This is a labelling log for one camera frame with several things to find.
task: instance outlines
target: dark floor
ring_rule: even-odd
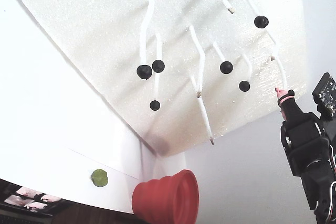
[[[75,204],[55,216],[52,224],[146,224],[146,222],[132,214]]]

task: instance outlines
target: cable tip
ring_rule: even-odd
[[[234,7],[230,7],[227,9],[231,14],[235,13],[236,9]]]

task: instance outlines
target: white panel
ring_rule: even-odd
[[[155,33],[163,40],[166,69],[160,74],[153,112],[154,75],[136,75],[140,64],[140,25],[148,0],[22,0],[34,17],[93,86],[127,123],[159,154],[170,155],[208,141],[209,136],[190,75],[197,79],[198,59],[189,25],[206,53],[202,98],[215,137],[276,109],[274,88],[281,85],[274,43],[254,26],[246,0],[229,0],[231,14],[220,0],[154,0],[147,32],[147,63],[156,57]],[[281,42],[279,55],[290,88],[306,89],[305,31],[302,0],[252,0],[270,20],[268,29]],[[217,42],[234,71],[225,76],[211,47]],[[248,78],[245,53],[253,66],[251,90],[238,84]]]

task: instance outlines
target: circuit board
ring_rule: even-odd
[[[333,117],[336,109],[336,83],[329,73],[324,73],[312,95],[318,111]]]

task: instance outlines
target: wire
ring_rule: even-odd
[[[205,66],[205,52],[200,44],[200,42],[198,41],[198,38],[196,36],[196,32],[194,29],[194,26],[190,26],[189,27],[189,31],[191,33],[191,37],[193,39],[193,42],[197,48],[198,54],[199,54],[199,67],[198,67],[198,80],[197,80],[197,93],[199,94],[199,96],[201,96],[202,94],[202,90],[203,90],[203,75],[204,75],[204,66]]]
[[[336,181],[334,181],[333,183],[331,183],[330,185],[330,205],[329,205],[329,212],[328,212],[328,216],[327,216],[327,219],[326,219],[326,224],[329,223],[330,219],[331,219],[331,216],[332,216],[332,187],[333,185],[336,184]]]
[[[146,59],[146,32],[147,32],[149,22],[151,21],[151,18],[153,16],[153,12],[154,12],[154,0],[149,0],[147,12],[146,12],[145,18],[142,21],[141,27],[140,27],[139,52],[140,52],[140,63],[143,65],[146,64],[146,60],[147,60]]]

